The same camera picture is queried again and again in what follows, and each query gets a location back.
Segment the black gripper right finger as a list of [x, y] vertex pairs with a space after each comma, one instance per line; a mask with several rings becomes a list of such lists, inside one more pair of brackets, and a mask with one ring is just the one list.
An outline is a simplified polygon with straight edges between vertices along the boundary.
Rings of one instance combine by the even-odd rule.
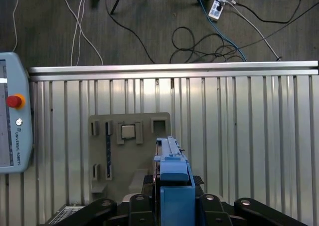
[[200, 176], [194, 176], [195, 224], [197, 226], [303, 226], [298, 221], [255, 199], [240, 198], [233, 205], [201, 189]]

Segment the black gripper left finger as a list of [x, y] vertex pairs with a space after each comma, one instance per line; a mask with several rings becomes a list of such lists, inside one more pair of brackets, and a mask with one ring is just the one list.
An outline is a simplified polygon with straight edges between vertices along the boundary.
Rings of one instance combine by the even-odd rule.
[[64, 205], [46, 226], [155, 226], [154, 179], [144, 176], [142, 191], [126, 195], [118, 204], [107, 198], [86, 206]]

